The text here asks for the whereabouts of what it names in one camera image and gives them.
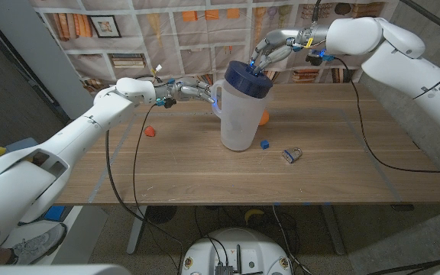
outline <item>blue lid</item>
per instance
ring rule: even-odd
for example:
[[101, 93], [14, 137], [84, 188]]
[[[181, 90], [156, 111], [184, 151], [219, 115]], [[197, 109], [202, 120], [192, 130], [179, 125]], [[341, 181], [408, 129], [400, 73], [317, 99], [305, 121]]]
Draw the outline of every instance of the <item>blue lid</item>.
[[263, 99], [273, 83], [263, 73], [259, 73], [257, 76], [253, 75], [251, 73], [253, 69], [246, 63], [230, 61], [225, 72], [225, 80], [240, 92]]

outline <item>backdrop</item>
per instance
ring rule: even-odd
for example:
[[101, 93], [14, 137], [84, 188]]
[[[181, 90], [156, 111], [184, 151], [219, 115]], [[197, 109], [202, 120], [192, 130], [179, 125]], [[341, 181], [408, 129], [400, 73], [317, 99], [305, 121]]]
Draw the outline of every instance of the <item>backdrop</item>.
[[[277, 28], [308, 27], [315, 0], [30, 0], [91, 92], [121, 77], [150, 73], [193, 76], [213, 83], [228, 62], [247, 62], [255, 45]], [[319, 24], [363, 16], [390, 20], [398, 0], [322, 1]], [[343, 56], [311, 66], [301, 50], [267, 68], [275, 83], [358, 81], [367, 56]]]

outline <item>sneaker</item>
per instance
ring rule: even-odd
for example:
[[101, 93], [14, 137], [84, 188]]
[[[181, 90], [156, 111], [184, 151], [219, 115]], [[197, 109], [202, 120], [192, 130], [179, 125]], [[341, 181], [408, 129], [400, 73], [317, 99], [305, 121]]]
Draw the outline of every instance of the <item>sneaker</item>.
[[23, 239], [21, 243], [11, 248], [16, 257], [13, 264], [32, 264], [43, 256], [52, 254], [62, 243], [66, 233], [66, 225], [60, 223], [29, 241]]

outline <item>padlock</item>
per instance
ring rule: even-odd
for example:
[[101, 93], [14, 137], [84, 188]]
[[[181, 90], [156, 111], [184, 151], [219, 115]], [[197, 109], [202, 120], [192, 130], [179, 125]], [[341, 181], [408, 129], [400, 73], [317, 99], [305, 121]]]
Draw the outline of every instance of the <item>padlock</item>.
[[288, 148], [283, 151], [283, 157], [289, 162], [294, 163], [302, 156], [302, 150], [300, 148]]

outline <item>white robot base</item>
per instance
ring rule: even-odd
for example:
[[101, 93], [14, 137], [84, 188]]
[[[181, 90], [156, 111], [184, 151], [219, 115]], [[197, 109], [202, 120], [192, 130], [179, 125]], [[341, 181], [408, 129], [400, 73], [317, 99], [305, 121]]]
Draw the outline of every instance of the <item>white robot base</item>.
[[281, 246], [266, 235], [249, 228], [223, 228], [208, 236], [212, 241], [202, 238], [186, 252], [182, 275], [292, 274], [290, 259]]

